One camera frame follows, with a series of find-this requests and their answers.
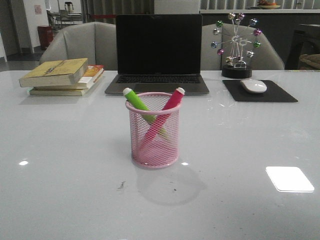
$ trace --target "colored ball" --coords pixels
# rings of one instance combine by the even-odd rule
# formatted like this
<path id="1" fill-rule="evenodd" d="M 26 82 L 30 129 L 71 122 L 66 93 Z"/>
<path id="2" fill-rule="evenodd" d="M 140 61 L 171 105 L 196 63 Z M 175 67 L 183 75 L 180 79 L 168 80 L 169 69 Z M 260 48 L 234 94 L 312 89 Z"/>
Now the colored ball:
<path id="1" fill-rule="evenodd" d="M 258 48 L 258 47 L 260 47 L 261 46 L 261 42 L 259 42 L 259 41 L 255 41 L 254 43 L 253 43 L 253 47 L 254 48 Z"/>
<path id="2" fill-rule="evenodd" d="M 234 19 L 235 17 L 236 17 L 236 15 L 233 12 L 228 14 L 228 19 L 230 19 L 230 20 Z"/>
<path id="3" fill-rule="evenodd" d="M 225 52 L 225 50 L 223 48 L 221 48 L 216 53 L 221 56 L 222 54 L 224 54 L 224 52 Z"/>
<path id="4" fill-rule="evenodd" d="M 232 65 L 232 60 L 233 60 L 232 56 L 227 56 L 227 57 L 225 58 L 225 62 L 226 62 L 228 65 Z"/>
<path id="5" fill-rule="evenodd" d="M 216 25 L 218 28 L 221 28 L 221 27 L 224 25 L 224 22 L 223 22 L 223 21 L 216 21 L 215 25 Z"/>
<path id="6" fill-rule="evenodd" d="M 255 26 L 257 23 L 258 23 L 258 20 L 256 18 L 252 18 L 250 19 L 249 25 L 252 27 L 252 26 Z"/>
<path id="7" fill-rule="evenodd" d="M 255 36 L 259 36 L 261 33 L 262 33 L 262 30 L 259 29 L 259 28 L 255 29 L 255 30 L 253 31 L 253 35 L 255 35 Z"/>
<path id="8" fill-rule="evenodd" d="M 248 57 L 248 58 L 252 58 L 253 56 L 254 56 L 254 52 L 253 51 L 246 51 L 246 56 Z"/>
<path id="9" fill-rule="evenodd" d="M 218 46 L 218 42 L 213 41 L 213 42 L 211 43 L 211 47 L 212 47 L 213 49 L 215 49 L 217 46 Z"/>
<path id="10" fill-rule="evenodd" d="M 213 29 L 213 34 L 218 35 L 220 33 L 220 30 L 218 28 Z"/>
<path id="11" fill-rule="evenodd" d="M 245 15 L 244 13 L 238 13 L 237 16 L 236 16 L 236 18 L 237 18 L 237 19 L 240 19 L 240 21 L 241 21 L 241 20 L 243 20 L 243 19 L 245 18 L 245 16 L 246 16 L 246 15 Z"/>

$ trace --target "red trash can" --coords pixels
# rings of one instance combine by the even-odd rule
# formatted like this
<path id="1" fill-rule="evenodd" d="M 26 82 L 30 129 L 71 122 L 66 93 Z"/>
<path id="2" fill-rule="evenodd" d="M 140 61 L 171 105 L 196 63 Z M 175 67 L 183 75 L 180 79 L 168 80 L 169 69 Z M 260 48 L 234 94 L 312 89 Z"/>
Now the red trash can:
<path id="1" fill-rule="evenodd" d="M 42 50 L 46 50 L 49 44 L 53 41 L 54 35 L 51 26 L 38 26 L 38 34 L 40 46 Z"/>

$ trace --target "book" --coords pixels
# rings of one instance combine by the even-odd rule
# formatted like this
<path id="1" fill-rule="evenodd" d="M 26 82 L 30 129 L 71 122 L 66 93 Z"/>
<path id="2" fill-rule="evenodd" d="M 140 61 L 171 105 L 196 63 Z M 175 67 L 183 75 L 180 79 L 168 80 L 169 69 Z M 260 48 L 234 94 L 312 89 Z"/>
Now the book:
<path id="1" fill-rule="evenodd" d="M 77 83 L 88 67 L 88 58 L 45 61 L 19 79 L 21 87 L 60 86 Z"/>
<path id="2" fill-rule="evenodd" d="M 88 85 L 86 88 L 82 89 L 72 89 L 72 88 L 62 88 L 62 89 L 39 89 L 38 87 L 33 87 L 30 91 L 30 95 L 41 95 L 41 96 L 83 96 L 85 95 L 102 77 L 102 73 L 97 76 L 93 84 Z"/>
<path id="3" fill-rule="evenodd" d="M 89 64 L 86 72 L 76 84 L 60 85 L 60 86 L 36 86 L 36 90 L 66 90 L 66 89 L 88 89 L 95 84 L 97 78 L 104 72 L 103 65 Z"/>

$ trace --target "floor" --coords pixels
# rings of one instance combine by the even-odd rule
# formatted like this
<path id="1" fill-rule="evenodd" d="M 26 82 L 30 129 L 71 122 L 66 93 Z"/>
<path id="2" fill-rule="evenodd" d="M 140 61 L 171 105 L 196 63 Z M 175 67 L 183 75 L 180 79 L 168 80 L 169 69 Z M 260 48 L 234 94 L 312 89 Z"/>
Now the floor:
<path id="1" fill-rule="evenodd" d="M 53 29 L 53 38 L 59 32 L 60 28 Z M 39 60 L 44 53 L 40 50 L 35 53 L 16 53 L 6 56 L 7 62 L 0 63 L 0 72 L 9 70 L 32 70 L 39 65 Z"/>

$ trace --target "white mouse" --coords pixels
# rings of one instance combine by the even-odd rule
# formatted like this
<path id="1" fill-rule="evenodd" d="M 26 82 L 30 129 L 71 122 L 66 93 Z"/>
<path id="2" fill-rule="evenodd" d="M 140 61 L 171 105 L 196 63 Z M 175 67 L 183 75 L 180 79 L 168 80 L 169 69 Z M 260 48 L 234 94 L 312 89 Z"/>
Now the white mouse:
<path id="1" fill-rule="evenodd" d="M 241 85 L 248 93 L 261 94 L 267 90 L 267 86 L 263 81 L 255 79 L 240 80 Z"/>

